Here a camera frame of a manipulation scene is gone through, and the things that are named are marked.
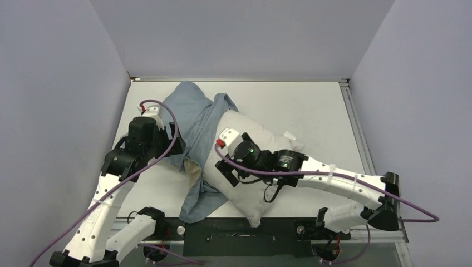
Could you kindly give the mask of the patchwork and blue pillowcase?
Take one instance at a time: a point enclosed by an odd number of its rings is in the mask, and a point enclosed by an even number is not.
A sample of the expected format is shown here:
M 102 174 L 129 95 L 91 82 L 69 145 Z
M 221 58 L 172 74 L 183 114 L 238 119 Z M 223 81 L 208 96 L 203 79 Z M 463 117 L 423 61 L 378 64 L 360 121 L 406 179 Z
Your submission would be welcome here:
M 165 158 L 165 162 L 190 177 L 179 218 L 188 224 L 197 223 L 227 201 L 218 189 L 203 180 L 203 169 L 214 148 L 219 120 L 228 110 L 238 109 L 226 93 L 217 93 L 210 100 L 190 81 L 179 83 L 163 103 L 174 113 L 186 144 L 182 154 Z

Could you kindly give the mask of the cream white pillow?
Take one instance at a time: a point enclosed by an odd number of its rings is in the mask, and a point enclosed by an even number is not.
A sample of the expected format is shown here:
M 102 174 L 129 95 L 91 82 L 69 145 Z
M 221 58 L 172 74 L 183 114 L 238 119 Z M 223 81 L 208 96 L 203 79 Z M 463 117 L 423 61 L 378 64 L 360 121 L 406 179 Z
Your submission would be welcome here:
M 289 132 L 283 136 L 276 135 L 261 124 L 239 112 L 228 110 L 217 123 L 216 133 L 225 128 L 232 128 L 241 133 L 246 132 L 256 144 L 266 150 L 278 151 L 289 149 L 302 151 L 304 146 Z M 183 161 L 183 170 L 189 176 L 189 191 L 181 207 L 180 218 L 186 223 L 196 223 L 226 202 L 246 217 L 252 227 L 260 225 L 261 217 L 271 208 L 264 202 L 264 185 L 261 182 L 252 185 L 239 184 L 233 187 L 214 167 L 219 157 L 213 149 L 213 143 L 206 140 L 206 163 L 199 165 L 195 155 L 188 155 Z

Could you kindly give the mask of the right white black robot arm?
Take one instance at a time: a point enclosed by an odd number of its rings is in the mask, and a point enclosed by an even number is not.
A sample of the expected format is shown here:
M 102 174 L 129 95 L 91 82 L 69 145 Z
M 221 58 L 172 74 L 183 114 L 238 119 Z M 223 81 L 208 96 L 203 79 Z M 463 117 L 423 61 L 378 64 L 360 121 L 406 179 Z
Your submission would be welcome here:
M 321 190 L 349 199 L 347 205 L 319 209 L 314 230 L 322 238 L 358 225 L 399 230 L 399 176 L 394 172 L 365 175 L 293 150 L 262 150 L 247 133 L 229 128 L 214 146 L 221 157 L 215 167 L 232 186 L 263 182 L 275 188 L 271 199 L 263 199 L 266 203 L 272 203 L 285 186 Z

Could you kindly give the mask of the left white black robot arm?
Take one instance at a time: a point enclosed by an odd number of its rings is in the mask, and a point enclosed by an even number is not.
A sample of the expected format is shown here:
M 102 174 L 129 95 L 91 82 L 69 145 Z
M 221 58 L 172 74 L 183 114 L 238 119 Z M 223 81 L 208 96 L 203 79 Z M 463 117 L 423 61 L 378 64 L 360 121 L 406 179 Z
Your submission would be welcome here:
M 63 250 L 52 254 L 49 265 L 119 266 L 144 238 L 163 237 L 164 213 L 153 207 L 143 208 L 129 226 L 109 235 L 122 203 L 149 162 L 182 154 L 184 149 L 176 121 L 165 126 L 158 115 L 133 118 L 127 135 L 106 154 L 90 206 L 72 226 L 76 232 Z

